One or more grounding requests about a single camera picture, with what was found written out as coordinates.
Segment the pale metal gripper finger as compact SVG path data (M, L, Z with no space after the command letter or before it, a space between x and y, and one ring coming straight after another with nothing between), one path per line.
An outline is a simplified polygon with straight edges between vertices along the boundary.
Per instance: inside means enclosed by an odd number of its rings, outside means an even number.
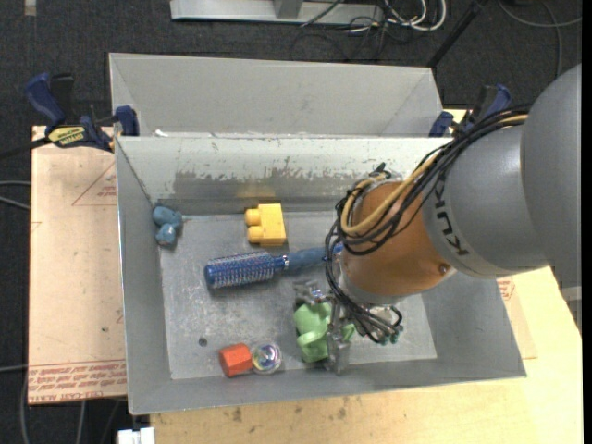
M329 301L329 296L315 279L294 281L293 288L297 306L304 304L314 306Z
M327 333L327 358L324 367L337 376L342 375L350 364L351 344L337 331Z

